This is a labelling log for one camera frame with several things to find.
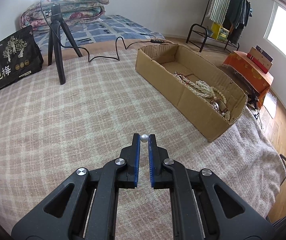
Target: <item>bead necklace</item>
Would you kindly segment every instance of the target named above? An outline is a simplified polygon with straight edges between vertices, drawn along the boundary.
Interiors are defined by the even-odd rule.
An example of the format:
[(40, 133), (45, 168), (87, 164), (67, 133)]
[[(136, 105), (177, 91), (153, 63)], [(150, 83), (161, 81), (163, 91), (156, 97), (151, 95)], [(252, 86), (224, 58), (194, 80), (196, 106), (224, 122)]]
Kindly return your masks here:
[(214, 100), (217, 99), (215, 96), (215, 92), (218, 93), (222, 99), (224, 104), (226, 105), (227, 101), (223, 93), (218, 90), (215, 87), (210, 87), (206, 82), (199, 80), (196, 81), (195, 83), (190, 81), (186, 76), (183, 74), (178, 74), (177, 72), (174, 72), (174, 76), (180, 80), (183, 84), (186, 84), (187, 87), (197, 96), (202, 97), (202, 98), (213, 98)]

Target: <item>folded quilt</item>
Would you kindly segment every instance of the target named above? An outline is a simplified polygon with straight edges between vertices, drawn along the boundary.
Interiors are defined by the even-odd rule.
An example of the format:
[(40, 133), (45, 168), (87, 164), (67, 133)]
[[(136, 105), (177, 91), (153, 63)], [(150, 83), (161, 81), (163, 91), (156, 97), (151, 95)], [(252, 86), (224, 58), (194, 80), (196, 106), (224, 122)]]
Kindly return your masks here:
[[(98, 19), (105, 14), (104, 5), (109, 4), (109, 0), (60, 0), (63, 19), (67, 25), (87, 23)], [(51, 0), (43, 0), (42, 7), (44, 11), (49, 11), (54, 4)], [(40, 2), (31, 5), (21, 16), (20, 27), (32, 25), (36, 33), (44, 33), (49, 30), (43, 17)]]

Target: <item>power cord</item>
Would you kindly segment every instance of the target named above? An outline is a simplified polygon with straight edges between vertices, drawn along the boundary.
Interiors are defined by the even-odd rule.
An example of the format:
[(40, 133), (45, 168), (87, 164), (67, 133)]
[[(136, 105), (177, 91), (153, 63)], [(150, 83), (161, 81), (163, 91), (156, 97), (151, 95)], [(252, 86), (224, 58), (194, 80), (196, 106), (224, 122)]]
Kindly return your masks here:
[(166, 41), (163, 41), (163, 40), (150, 40), (150, 41), (136, 41), (136, 42), (133, 42), (133, 43), (129, 44), (128, 46), (126, 46), (123, 37), (119, 36), (119, 37), (117, 37), (116, 40), (115, 40), (115, 50), (116, 50), (116, 55), (117, 55), (117, 57), (96, 56), (96, 57), (93, 57), (92, 59), (90, 59), (90, 53), (89, 53), (89, 51), (88, 51), (86, 48), (84, 48), (84, 47), (79, 47), (79, 46), (76, 46), (76, 47), (73, 47), (73, 46), (64, 46), (64, 45), (61, 43), (61, 39), (60, 39), (60, 38), (58, 37), (58, 35), (56, 34), (57, 32), (55, 32), (55, 31), (53, 30), (52, 26), (49, 24), (49, 22), (48, 22), (47, 19), (46, 19), (46, 16), (45, 16), (44, 11), (43, 11), (42, 0), (40, 1), (40, 7), (41, 7), (41, 11), (42, 11), (43, 17), (44, 17), (44, 19), (45, 19), (47, 25), (48, 25), (49, 28), (50, 28), (50, 31), (52, 31), (52, 33), (55, 34), (55, 36), (57, 37), (57, 40), (58, 40), (60, 46), (61, 46), (62, 48), (68, 48), (68, 49), (69, 49), (69, 48), (70, 48), (70, 49), (76, 49), (76, 48), (78, 48), (78, 49), (84, 49), (84, 50), (87, 52), (88, 62), (89, 62), (89, 63), (91, 63), (91, 62), (92, 62), (94, 59), (96, 59), (96, 58), (109, 58), (109, 59), (115, 59), (115, 60), (120, 61), (120, 58), (119, 58), (119, 55), (118, 55), (118, 49), (117, 49), (117, 41), (118, 41), (119, 39), (122, 39), (124, 48), (125, 48), (126, 50), (128, 50), (128, 48), (129, 48), (130, 46), (132, 46), (132, 45), (134, 45), (134, 44), (136, 44), (136, 43), (146, 43), (146, 42), (151, 42), (151, 43), (153, 43), (153, 44), (172, 43), (172, 42), (166, 42)]

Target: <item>tree illustration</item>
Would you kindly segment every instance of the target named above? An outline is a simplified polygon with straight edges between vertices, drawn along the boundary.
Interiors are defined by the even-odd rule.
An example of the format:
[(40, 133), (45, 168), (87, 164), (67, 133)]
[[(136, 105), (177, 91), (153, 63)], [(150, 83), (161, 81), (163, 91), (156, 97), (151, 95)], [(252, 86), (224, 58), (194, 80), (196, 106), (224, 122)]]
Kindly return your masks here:
[(23, 41), (23, 40), (16, 39), (15, 46), (16, 46), (17, 50), (20, 51), (20, 54), (18, 55), (18, 57), (23, 57), (23, 50), (27, 46), (27, 42)]
[(8, 58), (8, 62), (11, 62), (11, 54), (13, 53), (13, 48), (12, 46), (6, 46), (3, 56)]
[(13, 54), (16, 53), (16, 44), (17, 44), (18, 39), (14, 38), (14, 36), (12, 36), (10, 38), (10, 40), (8, 41), (8, 45), (12, 47), (13, 49)]

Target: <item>orange tablecloth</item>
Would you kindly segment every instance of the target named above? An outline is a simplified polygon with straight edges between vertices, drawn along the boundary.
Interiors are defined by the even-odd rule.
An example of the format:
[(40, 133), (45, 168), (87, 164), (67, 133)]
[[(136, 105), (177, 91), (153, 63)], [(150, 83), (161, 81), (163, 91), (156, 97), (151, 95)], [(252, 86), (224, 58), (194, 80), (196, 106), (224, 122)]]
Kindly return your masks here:
[(223, 64), (230, 65), (240, 73), (259, 93), (259, 108), (261, 108), (274, 77), (269, 72), (265, 74), (246, 53), (241, 51), (233, 51)]

